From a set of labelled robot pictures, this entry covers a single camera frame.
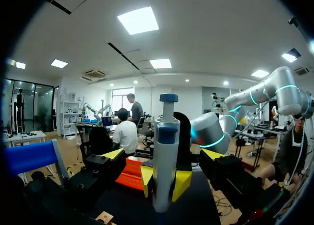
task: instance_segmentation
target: white t-shirt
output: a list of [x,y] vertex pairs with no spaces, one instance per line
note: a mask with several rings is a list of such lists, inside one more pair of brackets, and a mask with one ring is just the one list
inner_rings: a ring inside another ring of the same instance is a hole
[[131,121],[123,121],[114,130],[112,141],[120,144],[126,154],[134,153],[138,147],[137,127]]

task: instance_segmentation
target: recessed ceiling light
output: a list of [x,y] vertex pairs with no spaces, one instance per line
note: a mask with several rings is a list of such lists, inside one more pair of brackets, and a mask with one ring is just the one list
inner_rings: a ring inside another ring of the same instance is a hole
[[293,55],[289,55],[287,53],[284,53],[282,55],[283,58],[285,58],[287,61],[289,61],[290,63],[294,62],[297,58]]
[[267,71],[259,69],[258,71],[254,72],[251,75],[254,77],[257,77],[257,78],[263,78],[263,77],[267,76],[268,74],[269,73]]
[[54,59],[54,61],[51,63],[51,66],[55,66],[58,68],[64,68],[68,63],[64,61],[60,61],[58,59]]
[[26,64],[21,63],[21,62],[16,62],[16,67],[19,68],[19,69],[25,69]]
[[149,61],[154,69],[167,69],[171,68],[169,59],[153,59]]
[[153,10],[150,6],[130,11],[123,15],[119,15],[117,18],[130,35],[159,29]]

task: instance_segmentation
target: laptop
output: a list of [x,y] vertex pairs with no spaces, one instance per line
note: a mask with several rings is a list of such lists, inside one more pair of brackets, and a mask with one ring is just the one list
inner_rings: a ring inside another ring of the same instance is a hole
[[107,128],[107,130],[109,130],[110,132],[113,132],[117,127],[117,125],[113,125],[112,119],[110,116],[102,117],[102,123],[103,123],[103,126]]

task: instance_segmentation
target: computer monitor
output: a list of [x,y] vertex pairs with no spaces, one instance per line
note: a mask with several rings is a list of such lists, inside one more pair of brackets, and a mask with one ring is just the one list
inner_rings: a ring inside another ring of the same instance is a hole
[[113,125],[111,117],[102,117],[102,122],[104,127]]

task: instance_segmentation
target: man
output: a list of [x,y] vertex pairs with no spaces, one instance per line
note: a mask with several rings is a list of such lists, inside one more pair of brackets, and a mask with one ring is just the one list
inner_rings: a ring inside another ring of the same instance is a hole
[[130,103],[133,103],[131,111],[132,111],[132,118],[130,121],[135,123],[135,125],[138,125],[139,119],[143,117],[143,109],[139,102],[135,100],[134,94],[130,93],[127,95],[127,99]]
[[288,131],[284,136],[275,162],[264,168],[259,175],[263,182],[266,178],[269,177],[273,177],[275,180],[280,182],[287,182],[292,176],[293,178],[291,181],[295,185],[288,187],[288,190],[290,190],[291,193],[295,190],[296,186],[300,182],[300,173],[305,164],[308,147],[307,137],[304,134],[301,157],[295,174],[292,175],[301,151],[301,141],[304,127],[303,125],[305,120],[301,115],[295,115],[294,121],[295,127]]
[[113,133],[113,148],[123,148],[126,156],[132,156],[138,147],[137,127],[133,122],[128,121],[128,111],[121,108],[118,111],[118,117],[121,123],[116,127]]

